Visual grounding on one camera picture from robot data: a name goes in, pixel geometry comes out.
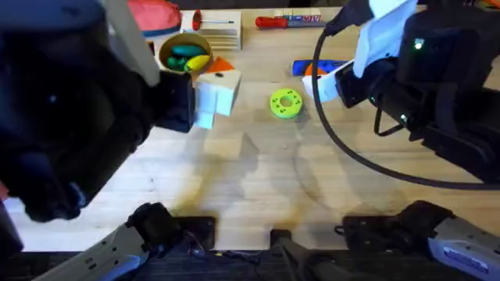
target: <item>wooden table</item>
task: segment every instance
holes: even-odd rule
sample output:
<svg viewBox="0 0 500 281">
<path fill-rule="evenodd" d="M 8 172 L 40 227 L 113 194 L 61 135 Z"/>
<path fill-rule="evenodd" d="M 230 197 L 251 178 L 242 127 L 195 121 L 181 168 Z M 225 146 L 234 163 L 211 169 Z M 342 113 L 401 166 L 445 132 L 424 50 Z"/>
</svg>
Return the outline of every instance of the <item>wooden table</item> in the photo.
<svg viewBox="0 0 500 281">
<path fill-rule="evenodd" d="M 82 251 L 103 238 L 144 202 L 162 202 L 180 215 L 218 218 L 216 247 L 264 249 L 272 228 L 293 230 L 307 247 L 344 247 L 333 232 L 348 213 L 395 214 L 423 199 L 450 208 L 479 227 L 500 234 L 500 192 L 454 191 L 394 180 L 344 155 L 321 126 L 295 59 L 311 59 L 321 29 L 257 30 L 257 16 L 243 11 L 243 50 L 216 52 L 243 72 L 231 117 L 217 116 L 213 130 L 188 134 L 154 129 L 115 176 L 72 221 L 31 222 L 16 201 L 7 201 L 26 251 Z M 324 19 L 338 9 L 322 9 Z M 357 28 L 327 40 L 323 59 L 351 59 Z M 487 83 L 500 88 L 500 68 Z M 305 108 L 284 120 L 269 110 L 269 96 L 282 87 L 303 94 Z M 367 158 L 404 173 L 441 180 L 474 181 L 401 132 L 373 133 L 373 106 L 346 109 L 336 99 L 324 105 L 332 127 Z M 383 127 L 392 125 L 385 119 Z"/>
</svg>

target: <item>wooden block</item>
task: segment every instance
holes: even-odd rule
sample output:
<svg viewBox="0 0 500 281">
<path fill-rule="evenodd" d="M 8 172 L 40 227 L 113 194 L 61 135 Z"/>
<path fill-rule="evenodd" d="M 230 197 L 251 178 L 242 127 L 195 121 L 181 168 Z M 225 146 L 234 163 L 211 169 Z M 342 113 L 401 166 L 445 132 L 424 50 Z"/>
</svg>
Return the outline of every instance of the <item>wooden block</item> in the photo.
<svg viewBox="0 0 500 281">
<path fill-rule="evenodd" d="M 202 18 L 205 20 L 228 20 L 233 23 L 202 23 L 197 31 L 192 27 L 194 13 L 182 12 L 181 32 L 196 32 L 202 35 L 214 50 L 241 50 L 241 12 L 203 10 Z"/>
</svg>

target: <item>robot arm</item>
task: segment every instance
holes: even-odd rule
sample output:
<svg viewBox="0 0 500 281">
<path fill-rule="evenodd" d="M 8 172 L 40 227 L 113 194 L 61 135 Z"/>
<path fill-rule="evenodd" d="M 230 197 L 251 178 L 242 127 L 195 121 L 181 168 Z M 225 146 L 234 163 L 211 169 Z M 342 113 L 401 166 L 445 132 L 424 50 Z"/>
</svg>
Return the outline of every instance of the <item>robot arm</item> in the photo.
<svg viewBox="0 0 500 281">
<path fill-rule="evenodd" d="M 180 224 L 163 205 L 147 203 L 94 246 L 35 280 L 114 280 L 183 238 Z"/>
<path fill-rule="evenodd" d="M 482 280 L 500 278 L 500 238 L 426 201 L 395 216 L 346 216 L 338 230 L 349 250 L 420 253 Z"/>
</svg>

